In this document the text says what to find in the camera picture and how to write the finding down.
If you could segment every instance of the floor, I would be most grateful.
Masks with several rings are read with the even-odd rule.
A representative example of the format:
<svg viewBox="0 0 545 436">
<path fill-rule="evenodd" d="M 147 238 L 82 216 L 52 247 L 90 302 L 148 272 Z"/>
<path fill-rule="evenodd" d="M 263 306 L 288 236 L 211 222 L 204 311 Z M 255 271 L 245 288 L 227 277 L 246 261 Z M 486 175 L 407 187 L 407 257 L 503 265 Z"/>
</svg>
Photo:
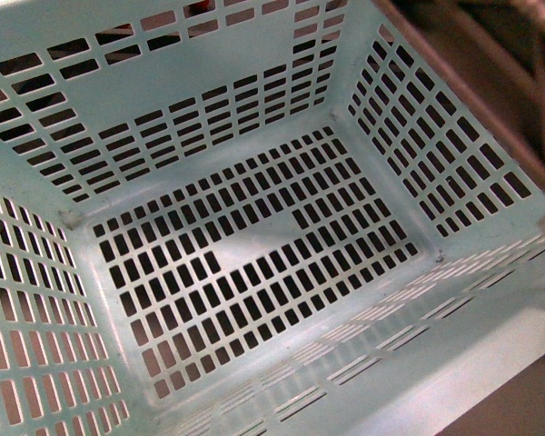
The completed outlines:
<svg viewBox="0 0 545 436">
<path fill-rule="evenodd" d="M 545 436 L 545 355 L 438 436 Z"/>
</svg>

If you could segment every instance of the rectangular slot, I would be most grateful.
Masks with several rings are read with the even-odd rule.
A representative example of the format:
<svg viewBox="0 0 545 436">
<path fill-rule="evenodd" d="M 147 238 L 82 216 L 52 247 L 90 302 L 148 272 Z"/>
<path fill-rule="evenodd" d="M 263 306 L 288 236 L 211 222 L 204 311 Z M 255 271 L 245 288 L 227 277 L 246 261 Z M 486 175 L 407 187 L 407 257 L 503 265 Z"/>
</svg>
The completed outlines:
<svg viewBox="0 0 545 436">
<path fill-rule="evenodd" d="M 283 422 L 316 403 L 325 395 L 327 395 L 326 391 L 321 390 L 321 388 L 317 386 L 313 386 L 307 391 L 287 401 L 284 405 L 277 407 L 274 411 L 278 415 L 279 421 Z"/>
<path fill-rule="evenodd" d="M 138 45 L 130 45 L 129 47 L 106 54 L 105 60 L 109 65 L 119 64 L 120 62 L 139 56 L 141 53 Z"/>
<path fill-rule="evenodd" d="M 379 357 L 370 358 L 366 355 L 356 359 L 348 365 L 345 365 L 343 368 L 334 372 L 330 375 L 327 380 L 335 382 L 340 386 L 353 380 L 358 375 L 361 375 L 363 372 L 369 370 L 373 365 L 379 362 L 381 359 Z"/>
</svg>

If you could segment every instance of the light blue basket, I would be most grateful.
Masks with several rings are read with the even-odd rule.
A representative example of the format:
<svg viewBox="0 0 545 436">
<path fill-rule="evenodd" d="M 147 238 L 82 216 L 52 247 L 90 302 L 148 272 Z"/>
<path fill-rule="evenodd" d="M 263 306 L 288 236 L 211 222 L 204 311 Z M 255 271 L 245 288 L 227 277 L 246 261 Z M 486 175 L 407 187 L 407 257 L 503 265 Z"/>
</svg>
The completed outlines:
<svg viewBox="0 0 545 436">
<path fill-rule="evenodd" d="M 433 434 L 545 352 L 545 196 L 371 4 L 0 2 L 0 435 Z"/>
</svg>

